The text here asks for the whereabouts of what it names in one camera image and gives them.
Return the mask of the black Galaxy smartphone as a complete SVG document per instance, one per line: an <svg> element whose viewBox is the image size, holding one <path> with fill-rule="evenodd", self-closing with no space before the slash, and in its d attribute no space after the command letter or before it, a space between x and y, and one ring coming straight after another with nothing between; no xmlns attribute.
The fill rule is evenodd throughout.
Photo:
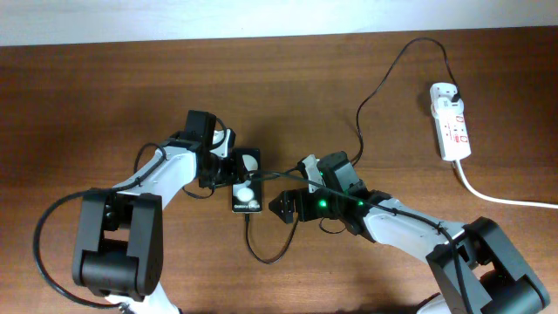
<svg viewBox="0 0 558 314"><path fill-rule="evenodd" d="M232 211L236 214L252 214L262 211L262 184L249 178L250 171L261 169L261 155L258 148L237 148L233 151L244 152L245 166L248 170L244 182L236 182L232 186Z"/></svg>

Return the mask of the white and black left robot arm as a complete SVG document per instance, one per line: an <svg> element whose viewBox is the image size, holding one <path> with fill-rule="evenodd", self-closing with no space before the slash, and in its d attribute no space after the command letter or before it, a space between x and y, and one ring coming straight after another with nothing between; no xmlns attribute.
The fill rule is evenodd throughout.
<svg viewBox="0 0 558 314"><path fill-rule="evenodd" d="M82 198L71 267L75 284L123 313L178 313L162 288L163 210L186 185L232 183L235 132L212 113L191 110L185 127L157 145L126 181Z"/></svg>

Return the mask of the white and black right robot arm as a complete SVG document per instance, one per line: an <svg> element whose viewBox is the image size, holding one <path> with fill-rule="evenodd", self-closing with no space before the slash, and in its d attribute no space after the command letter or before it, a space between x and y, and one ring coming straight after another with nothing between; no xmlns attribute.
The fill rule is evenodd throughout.
<svg viewBox="0 0 558 314"><path fill-rule="evenodd" d="M427 264L440 293L422 313L538 313L550 303L540 278L500 226L480 217L444 221L369 190L343 151L300 160L304 188L281 192L269 209L284 222L339 220L355 236Z"/></svg>

